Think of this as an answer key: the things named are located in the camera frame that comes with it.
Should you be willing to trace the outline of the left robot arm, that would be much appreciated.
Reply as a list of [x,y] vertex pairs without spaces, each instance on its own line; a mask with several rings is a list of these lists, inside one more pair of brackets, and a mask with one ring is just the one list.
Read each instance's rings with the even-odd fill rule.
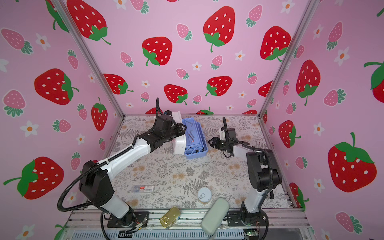
[[79,183],[80,192],[88,198],[91,205],[125,221],[125,225],[128,225],[133,221],[133,209],[118,196],[113,180],[139,159],[165,143],[184,136],[186,129],[180,112],[166,111],[164,114],[158,114],[154,125],[135,136],[126,148],[97,163],[89,161],[84,164],[84,176]]

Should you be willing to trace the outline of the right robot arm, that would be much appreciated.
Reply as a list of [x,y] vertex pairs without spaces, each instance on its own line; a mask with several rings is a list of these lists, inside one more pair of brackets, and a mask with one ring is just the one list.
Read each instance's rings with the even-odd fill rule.
[[273,189],[282,183],[282,174],[272,150],[256,148],[238,140],[236,130],[227,126],[221,128],[219,137],[209,140],[209,145],[223,152],[226,158],[237,157],[247,162],[252,188],[242,202],[238,214],[241,221],[252,225],[258,220],[266,220],[262,205],[268,197],[274,198]]

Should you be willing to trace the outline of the white tool box pink handle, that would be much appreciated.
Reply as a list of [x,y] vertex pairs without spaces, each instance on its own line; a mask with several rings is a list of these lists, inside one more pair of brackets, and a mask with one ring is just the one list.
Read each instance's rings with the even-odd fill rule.
[[[172,141],[174,155],[184,155],[188,160],[205,157],[208,152],[208,145],[201,124],[194,118],[182,119],[180,112],[172,112],[172,115],[176,123],[183,123],[187,126],[185,134]],[[195,137],[194,143],[190,144],[188,134]]]

